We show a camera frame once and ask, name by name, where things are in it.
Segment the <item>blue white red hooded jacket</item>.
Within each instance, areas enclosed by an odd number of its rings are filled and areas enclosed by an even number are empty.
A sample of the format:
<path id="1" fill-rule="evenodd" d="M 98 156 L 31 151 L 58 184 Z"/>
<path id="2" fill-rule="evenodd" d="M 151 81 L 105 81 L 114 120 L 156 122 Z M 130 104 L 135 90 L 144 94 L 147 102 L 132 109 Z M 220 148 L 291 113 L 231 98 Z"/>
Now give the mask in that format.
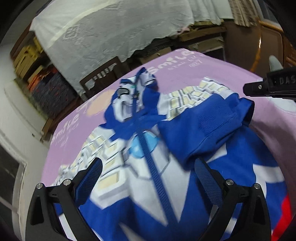
<path id="1" fill-rule="evenodd" d="M 198 240 L 218 209 L 195 172 L 204 161 L 225 179 L 258 183 L 267 202 L 271 239 L 292 221 L 284 176 L 249 128 L 254 102 L 214 80 L 169 94 L 145 68 L 120 81 L 97 126 L 55 184 L 103 164 L 80 211 L 101 240 Z"/>

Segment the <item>grey cushion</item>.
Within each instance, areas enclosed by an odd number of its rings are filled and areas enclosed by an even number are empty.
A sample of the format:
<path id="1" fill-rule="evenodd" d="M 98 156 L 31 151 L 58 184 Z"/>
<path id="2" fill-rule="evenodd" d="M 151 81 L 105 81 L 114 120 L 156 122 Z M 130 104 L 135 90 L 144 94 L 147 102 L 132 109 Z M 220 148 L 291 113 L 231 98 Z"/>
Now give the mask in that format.
<path id="1" fill-rule="evenodd" d="M 269 56 L 269 69 L 270 72 L 280 71 L 283 69 L 280 61 L 274 55 Z"/>

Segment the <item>pink smile blanket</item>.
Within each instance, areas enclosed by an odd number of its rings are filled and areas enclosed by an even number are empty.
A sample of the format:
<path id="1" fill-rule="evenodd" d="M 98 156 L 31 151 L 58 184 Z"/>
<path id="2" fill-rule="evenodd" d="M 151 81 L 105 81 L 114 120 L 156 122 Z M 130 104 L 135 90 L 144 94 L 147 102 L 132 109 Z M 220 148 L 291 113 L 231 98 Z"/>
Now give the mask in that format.
<path id="1" fill-rule="evenodd" d="M 208 78 L 246 98 L 243 84 L 259 81 L 258 76 L 240 67 L 186 49 L 170 52 L 145 64 L 144 68 L 156 77 L 158 91 L 163 94 L 198 86 Z M 90 133 L 105 123 L 105 111 L 121 80 L 79 106 L 59 123 L 42 174 L 42 181 L 46 185 L 55 184 L 60 167 L 72 164 Z M 295 168 L 295 104 L 270 97 L 246 99 L 254 102 L 249 128 L 265 143 L 280 167 L 293 216 L 295 182 L 288 170 Z"/>

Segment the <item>checked curtain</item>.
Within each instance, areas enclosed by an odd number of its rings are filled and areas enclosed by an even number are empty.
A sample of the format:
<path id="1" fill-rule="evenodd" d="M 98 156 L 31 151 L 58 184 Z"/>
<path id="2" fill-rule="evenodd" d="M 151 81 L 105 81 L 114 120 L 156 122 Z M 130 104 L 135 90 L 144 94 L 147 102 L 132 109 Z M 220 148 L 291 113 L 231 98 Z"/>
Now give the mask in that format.
<path id="1" fill-rule="evenodd" d="M 229 0 L 234 23 L 242 27 L 256 26 L 259 15 L 253 0 Z"/>

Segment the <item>dark wooden chair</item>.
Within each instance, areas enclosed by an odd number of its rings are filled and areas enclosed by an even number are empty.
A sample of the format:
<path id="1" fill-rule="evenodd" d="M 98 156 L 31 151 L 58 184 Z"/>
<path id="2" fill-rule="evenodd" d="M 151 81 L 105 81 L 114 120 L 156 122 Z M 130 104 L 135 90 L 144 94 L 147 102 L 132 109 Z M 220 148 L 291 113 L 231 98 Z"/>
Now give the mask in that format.
<path id="1" fill-rule="evenodd" d="M 118 57 L 107 61 L 80 81 L 88 99 L 109 87 L 116 80 L 130 71 L 125 62 Z"/>

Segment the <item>yellow cardboard boxes stack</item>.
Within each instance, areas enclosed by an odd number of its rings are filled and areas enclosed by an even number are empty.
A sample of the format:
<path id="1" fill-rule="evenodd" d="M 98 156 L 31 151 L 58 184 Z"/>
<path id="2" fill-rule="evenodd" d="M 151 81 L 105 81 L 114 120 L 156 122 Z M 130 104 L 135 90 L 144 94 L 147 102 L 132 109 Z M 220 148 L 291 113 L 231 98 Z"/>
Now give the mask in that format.
<path id="1" fill-rule="evenodd" d="M 30 38 L 20 51 L 13 56 L 16 75 L 28 81 L 32 74 L 41 66 L 44 50 L 36 36 Z"/>

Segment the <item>white lace cover cloth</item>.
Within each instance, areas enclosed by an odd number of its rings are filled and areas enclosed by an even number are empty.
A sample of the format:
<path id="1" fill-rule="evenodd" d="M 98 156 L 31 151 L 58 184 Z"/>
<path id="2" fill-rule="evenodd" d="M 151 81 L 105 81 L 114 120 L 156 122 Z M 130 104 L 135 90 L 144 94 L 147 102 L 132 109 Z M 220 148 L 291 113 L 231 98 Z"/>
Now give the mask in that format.
<path id="1" fill-rule="evenodd" d="M 51 1 L 30 30 L 78 94 L 80 81 L 118 57 L 125 61 L 154 39 L 196 22 L 232 19 L 229 1 Z"/>

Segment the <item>wooden bed frame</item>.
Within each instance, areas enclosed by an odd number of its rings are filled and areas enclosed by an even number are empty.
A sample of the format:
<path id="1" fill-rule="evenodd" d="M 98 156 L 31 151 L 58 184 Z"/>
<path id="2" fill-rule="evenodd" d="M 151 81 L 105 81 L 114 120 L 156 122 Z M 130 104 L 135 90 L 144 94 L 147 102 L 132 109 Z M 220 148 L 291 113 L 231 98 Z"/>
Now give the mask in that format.
<path id="1" fill-rule="evenodd" d="M 209 57 L 226 60 L 225 37 L 227 28 L 219 26 L 194 26 L 189 31 L 179 34 L 178 47 L 197 51 Z"/>

